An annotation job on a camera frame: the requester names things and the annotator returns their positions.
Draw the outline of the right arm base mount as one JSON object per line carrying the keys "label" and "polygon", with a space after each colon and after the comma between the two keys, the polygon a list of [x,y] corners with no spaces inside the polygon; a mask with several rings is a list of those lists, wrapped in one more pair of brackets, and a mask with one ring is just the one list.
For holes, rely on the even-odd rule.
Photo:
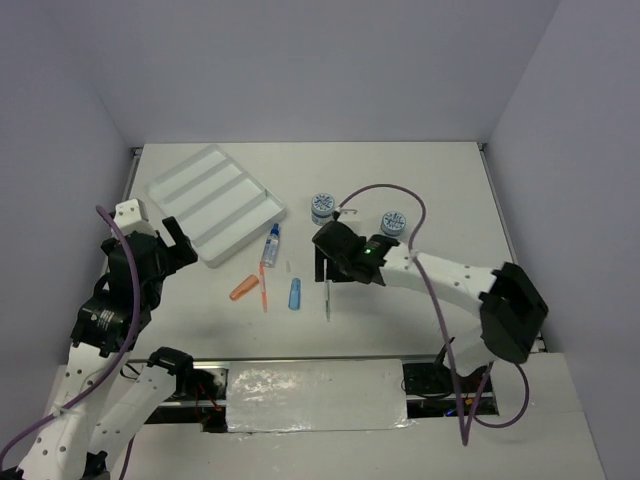
{"label": "right arm base mount", "polygon": [[[427,362],[403,363],[401,389],[405,393],[407,416],[410,419],[456,417],[456,395],[449,369],[443,364],[446,349],[442,347],[435,359]],[[464,414],[469,414],[487,367],[476,369],[467,377],[459,377]],[[476,413],[498,415],[491,380],[485,384]]]}

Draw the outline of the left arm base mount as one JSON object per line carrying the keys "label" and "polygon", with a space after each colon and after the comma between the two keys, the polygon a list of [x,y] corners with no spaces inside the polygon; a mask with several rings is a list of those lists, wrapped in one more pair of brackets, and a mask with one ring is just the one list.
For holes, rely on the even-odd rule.
{"label": "left arm base mount", "polygon": [[213,372],[197,369],[191,355],[162,347],[150,355],[145,365],[127,362],[119,375],[136,382],[143,368],[159,366],[176,375],[175,392],[147,419],[147,424],[195,424],[202,432],[226,433],[227,369]]}

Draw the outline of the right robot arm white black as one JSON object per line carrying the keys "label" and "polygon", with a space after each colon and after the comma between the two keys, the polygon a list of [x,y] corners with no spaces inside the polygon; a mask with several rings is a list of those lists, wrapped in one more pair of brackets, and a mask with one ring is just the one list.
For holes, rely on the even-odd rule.
{"label": "right robot arm white black", "polygon": [[491,362],[525,364],[549,313],[529,276],[514,263],[499,268],[456,263],[392,237],[360,236],[338,221],[321,227],[312,242],[328,261],[327,278],[334,282],[426,293],[476,319],[471,330],[453,336],[434,369],[436,383],[446,391],[457,391]]}

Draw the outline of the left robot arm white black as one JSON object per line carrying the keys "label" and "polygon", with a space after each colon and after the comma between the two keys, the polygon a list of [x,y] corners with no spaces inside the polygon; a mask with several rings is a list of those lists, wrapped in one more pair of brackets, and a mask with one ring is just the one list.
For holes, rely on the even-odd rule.
{"label": "left robot arm white black", "polygon": [[101,245],[107,271],[78,312],[68,363],[49,413],[1,451],[7,454],[24,438],[35,438],[18,465],[2,468],[4,479],[107,479],[117,460],[129,459],[135,435],[155,409],[170,396],[182,399],[195,389],[192,356],[161,347],[124,396],[112,407],[106,405],[160,304],[164,280],[195,263],[197,255],[172,217],[162,221],[172,245],[141,216],[135,216],[132,232],[126,232],[123,216],[102,217],[114,233]]}

